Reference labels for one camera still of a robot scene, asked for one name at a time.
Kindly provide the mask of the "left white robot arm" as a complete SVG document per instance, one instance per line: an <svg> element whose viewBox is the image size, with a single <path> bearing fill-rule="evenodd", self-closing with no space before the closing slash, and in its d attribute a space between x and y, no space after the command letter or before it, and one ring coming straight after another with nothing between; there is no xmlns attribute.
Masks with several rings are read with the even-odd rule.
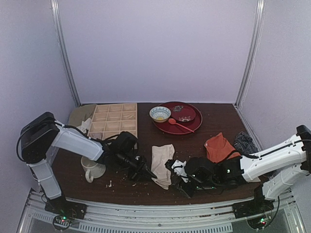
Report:
<svg viewBox="0 0 311 233"><path fill-rule="evenodd" d="M95 139L77 127L57 121L51 112L45 112L22 128L16 154L31 169L48 200L63 195L47 160L46 153L51 147L84 156L98 164L114 159L130 169L132 180L139 176L157 178L145 158L138 154L138 139L132 133L123 131L107 139Z"/></svg>

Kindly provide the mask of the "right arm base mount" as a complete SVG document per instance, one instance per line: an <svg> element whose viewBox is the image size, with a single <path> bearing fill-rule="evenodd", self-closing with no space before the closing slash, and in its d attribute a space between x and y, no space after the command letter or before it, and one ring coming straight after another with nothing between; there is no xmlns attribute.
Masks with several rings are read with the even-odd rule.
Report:
<svg viewBox="0 0 311 233"><path fill-rule="evenodd" d="M232 205L235 219L262 214L274 209L274 201L266 200L264 196L254 197L252 200L234 203Z"/></svg>

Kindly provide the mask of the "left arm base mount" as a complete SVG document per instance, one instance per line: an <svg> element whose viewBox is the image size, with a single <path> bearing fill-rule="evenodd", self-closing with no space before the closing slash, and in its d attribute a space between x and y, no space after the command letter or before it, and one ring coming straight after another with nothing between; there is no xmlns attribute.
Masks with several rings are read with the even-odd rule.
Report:
<svg viewBox="0 0 311 233"><path fill-rule="evenodd" d="M82 203L66 200L64 195L55 199L47 198L45 210L61 216L74 219L84 219L87 206Z"/></svg>

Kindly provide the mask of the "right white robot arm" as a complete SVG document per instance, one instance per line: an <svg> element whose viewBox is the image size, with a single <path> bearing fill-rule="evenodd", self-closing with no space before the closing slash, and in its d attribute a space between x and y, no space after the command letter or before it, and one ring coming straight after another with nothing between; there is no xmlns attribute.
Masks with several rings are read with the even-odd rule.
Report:
<svg viewBox="0 0 311 233"><path fill-rule="evenodd" d="M273 201L300 177L311 172L311 131L305 125L286 141L254 154L227 156L219 163L206 157L170 159L166 169L181 177L180 190L192 197L196 190L234 189L274 171L280 172L254 191L255 202Z"/></svg>

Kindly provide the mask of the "beige underwear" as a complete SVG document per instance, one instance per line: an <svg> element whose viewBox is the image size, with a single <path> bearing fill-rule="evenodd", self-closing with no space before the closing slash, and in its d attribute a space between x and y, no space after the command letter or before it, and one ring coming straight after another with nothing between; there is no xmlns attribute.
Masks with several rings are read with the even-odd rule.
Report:
<svg viewBox="0 0 311 233"><path fill-rule="evenodd" d="M171 172L165 167L168 160L173 159L175 149L173 144L152 146L151 171L157 176L152 180L164 190L168 190L171 182Z"/></svg>

